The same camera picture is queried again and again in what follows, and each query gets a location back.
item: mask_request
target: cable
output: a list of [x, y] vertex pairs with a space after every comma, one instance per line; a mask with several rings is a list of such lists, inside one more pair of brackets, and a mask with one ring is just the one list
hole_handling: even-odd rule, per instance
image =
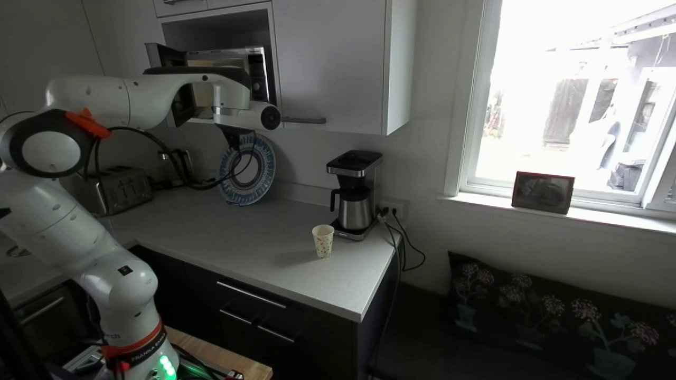
[[18, 116], [18, 113], [30, 113], [32, 110], [19, 110], [19, 111], [8, 111], [0, 119], [0, 125], [7, 123], [8, 119]]
[[[136, 133], [136, 135], [141, 135], [141, 138], [151, 139], [152, 143], [156, 143], [156, 146], [161, 148], [161, 152], [168, 154], [168, 158], [171, 160], [171, 167], [174, 167], [174, 170], [180, 175], [180, 179], [184, 182], [184, 185], [189, 185], [189, 188], [193, 188], [193, 189], [209, 189], [209, 188], [216, 188], [216, 185], [225, 184], [227, 179], [230, 179], [233, 175], [242, 175], [243, 170], [247, 170], [250, 164], [254, 162], [254, 152], [256, 152], [256, 143], [258, 143], [258, 135], [254, 133], [254, 146], [251, 146], [251, 149], [250, 149], [250, 152], [237, 149], [237, 160], [234, 160], [234, 164], [233, 164], [233, 170], [240, 167], [243, 154], [250, 154], [250, 160], [247, 160], [245, 167], [240, 168], [237, 172], [230, 170], [230, 172], [225, 172], [225, 175], [212, 179], [209, 184], [197, 184], [197, 179], [194, 179], [194, 177], [190, 175], [190, 170], [189, 170], [189, 164], [187, 164], [183, 158], [178, 158], [175, 154], [171, 154], [171, 148], [166, 146], [159, 138], [154, 138], [154, 135], [151, 135], [151, 133], [147, 133], [147, 131], [140, 131], [140, 128], [132, 128], [132, 126], [113, 126], [111, 131]], [[96, 177], [102, 179], [99, 139], [93, 143], [92, 157], [93, 157], [93, 164], [96, 164]]]
[[[403, 233], [392, 223], [386, 223], [386, 230], [395, 230], [400, 235], [400, 238], [403, 238]], [[400, 245], [394, 245], [398, 249], [398, 259], [400, 259], [400, 267], [406, 271], [406, 262], [408, 262], [408, 252], [406, 252], [406, 240], [400, 240]]]
[[425, 253], [422, 249], [419, 249], [419, 246], [410, 240], [410, 237], [408, 237], [406, 228], [401, 226], [398, 214], [394, 214], [394, 217], [395, 217], [398, 226], [401, 228], [401, 237], [403, 237], [406, 245], [410, 245], [410, 246], [421, 256], [421, 262], [419, 262], [419, 263], [414, 263], [414, 265], [410, 265], [410, 267], [403, 265], [403, 272], [412, 272], [412, 271], [425, 265], [428, 253]]
[[[392, 245], [398, 249], [398, 238], [395, 238], [394, 230], [395, 230], [395, 233], [400, 233], [400, 230], [394, 228], [394, 226], [390, 226], [385, 219], [380, 219], [380, 223], [386, 228], [386, 233], [390, 233], [390, 237], [392, 237]], [[390, 309], [386, 309], [386, 314], [385, 314], [385, 321], [382, 321], [382, 330], [380, 330], [380, 334], [378, 334], [378, 338], [376, 338], [376, 347], [375, 347], [375, 355], [373, 355], [373, 363], [371, 363], [371, 371], [376, 373], [376, 375], [380, 375], [380, 373], [378, 373], [380, 348], [382, 348], [385, 335], [386, 335], [386, 331], [390, 331], [392, 318], [394, 318], [394, 314], [395, 314], [400, 279], [401, 279], [401, 259], [395, 259], [395, 283], [394, 283], [394, 292], [392, 292], [392, 303], [390, 303]]]

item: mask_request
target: white cup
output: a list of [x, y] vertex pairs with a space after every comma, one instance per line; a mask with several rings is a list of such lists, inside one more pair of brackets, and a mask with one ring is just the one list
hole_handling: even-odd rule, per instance
[[317, 257], [327, 257], [335, 252], [335, 228], [320, 223], [312, 228]]

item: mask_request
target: power outlet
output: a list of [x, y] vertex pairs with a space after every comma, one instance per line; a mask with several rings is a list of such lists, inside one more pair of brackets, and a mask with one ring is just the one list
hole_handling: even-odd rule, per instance
[[376, 210], [378, 208], [386, 208], [386, 217], [398, 216], [401, 223], [403, 223], [403, 219], [408, 216], [408, 203], [400, 200], [400, 199], [380, 199], [378, 205], [376, 205]]

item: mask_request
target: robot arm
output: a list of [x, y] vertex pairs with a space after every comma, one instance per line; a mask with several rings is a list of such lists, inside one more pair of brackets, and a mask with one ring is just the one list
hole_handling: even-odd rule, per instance
[[59, 78], [49, 85], [45, 111], [0, 123], [0, 230], [96, 300], [111, 370], [128, 380], [175, 377], [180, 365], [152, 300], [159, 281], [54, 177], [79, 170], [107, 126], [161, 125], [178, 89], [190, 82], [217, 89], [216, 125], [279, 125], [278, 110], [251, 101], [247, 87], [205, 72]]
[[214, 72], [141, 78], [66, 75], [49, 82], [47, 111], [4, 126], [0, 158], [38, 177], [70, 175], [85, 164], [93, 139], [103, 138], [107, 126], [154, 128], [168, 119], [175, 92], [193, 82], [214, 85], [216, 125], [279, 126], [278, 107], [251, 101], [251, 91], [242, 78]]

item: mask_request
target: kitchen counter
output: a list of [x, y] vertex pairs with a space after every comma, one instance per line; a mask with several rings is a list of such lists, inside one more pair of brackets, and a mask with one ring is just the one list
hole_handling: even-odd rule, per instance
[[[390, 235], [375, 228], [361, 243], [337, 237], [335, 256], [317, 259], [310, 228], [331, 217], [327, 206], [317, 205], [264, 200], [237, 206], [225, 203], [217, 189], [171, 189], [102, 221], [128, 246], [143, 245], [360, 322], [395, 249]], [[47, 271], [36, 263], [30, 277], [40, 277], [38, 267]], [[23, 300], [32, 290], [13, 286], [4, 272], [0, 265], [0, 286], [7, 292], [8, 283], [10, 302]]]

